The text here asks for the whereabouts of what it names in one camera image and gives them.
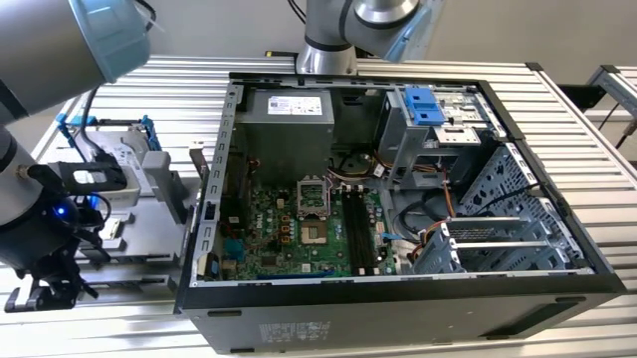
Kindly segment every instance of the workbench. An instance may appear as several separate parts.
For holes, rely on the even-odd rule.
[[[624,284],[637,290],[637,172],[619,155],[591,121],[536,64],[410,62],[401,65],[360,60],[360,74],[394,78],[461,78],[487,80],[527,136],[535,154],[588,228]],[[229,72],[293,73],[292,58],[153,57],[149,64],[105,86],[91,114],[98,118],[155,121],[173,170],[195,178],[189,155],[193,142],[213,157]],[[81,113],[85,97],[65,106]],[[69,144],[47,130],[34,156],[42,163],[67,160]],[[182,237],[175,237],[181,245]],[[146,274],[153,265],[130,267]],[[0,268],[4,302],[18,280]],[[173,315],[173,296],[151,290],[109,295],[81,302],[71,311],[0,314],[0,357],[79,354],[119,357],[214,357],[205,338],[189,320]],[[29,340],[38,342],[29,345]],[[348,351],[292,352],[282,357],[388,357],[432,354],[433,357],[615,357],[637,351],[637,295],[625,295],[527,340],[468,342],[453,345],[366,348]]]

